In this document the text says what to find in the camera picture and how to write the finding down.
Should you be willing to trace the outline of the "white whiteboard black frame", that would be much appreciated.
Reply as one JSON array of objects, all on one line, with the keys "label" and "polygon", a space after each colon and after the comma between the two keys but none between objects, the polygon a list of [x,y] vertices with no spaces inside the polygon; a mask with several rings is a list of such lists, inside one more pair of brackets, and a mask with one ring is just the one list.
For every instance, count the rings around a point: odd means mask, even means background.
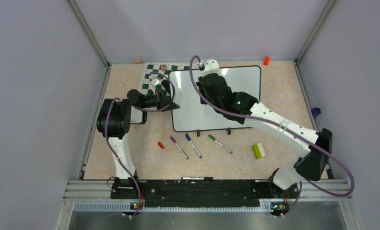
[{"label": "white whiteboard black frame", "polygon": [[261,97],[261,74],[258,65],[220,68],[215,76],[203,76],[199,69],[174,70],[169,79],[175,89],[172,125],[176,132],[245,128],[239,117],[214,110],[205,103],[236,113],[251,103],[244,94]]}]

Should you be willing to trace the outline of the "red marker cap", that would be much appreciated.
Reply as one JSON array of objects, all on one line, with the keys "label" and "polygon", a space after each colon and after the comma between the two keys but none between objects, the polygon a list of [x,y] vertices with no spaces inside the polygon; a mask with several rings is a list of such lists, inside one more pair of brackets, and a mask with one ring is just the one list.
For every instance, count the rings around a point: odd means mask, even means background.
[{"label": "red marker cap", "polygon": [[164,147],[164,145],[159,141],[158,143],[158,146],[161,148],[161,149],[164,149],[165,147]]}]

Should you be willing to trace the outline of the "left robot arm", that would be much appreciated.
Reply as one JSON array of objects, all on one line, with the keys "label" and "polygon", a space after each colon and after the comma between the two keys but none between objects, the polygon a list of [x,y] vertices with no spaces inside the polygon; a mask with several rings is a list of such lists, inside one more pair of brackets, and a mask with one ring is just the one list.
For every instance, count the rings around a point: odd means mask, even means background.
[{"label": "left robot arm", "polygon": [[121,188],[129,198],[137,197],[141,186],[131,159],[128,132],[131,125],[146,123],[150,108],[164,112],[179,109],[180,106],[161,90],[152,95],[130,90],[126,99],[105,99],[96,121],[96,128],[106,139],[116,167],[112,189],[116,191]]}]

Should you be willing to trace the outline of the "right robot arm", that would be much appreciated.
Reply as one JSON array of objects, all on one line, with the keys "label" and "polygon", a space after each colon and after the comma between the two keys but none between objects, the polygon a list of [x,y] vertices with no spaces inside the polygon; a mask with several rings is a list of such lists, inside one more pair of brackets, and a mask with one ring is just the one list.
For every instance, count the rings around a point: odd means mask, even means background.
[{"label": "right robot arm", "polygon": [[304,179],[319,181],[332,150],[333,134],[305,128],[280,116],[257,98],[245,92],[233,92],[224,77],[212,73],[199,77],[196,82],[202,104],[228,120],[252,127],[286,144],[298,156],[296,162],[277,169],[269,178],[268,192],[281,197],[287,189]]}]

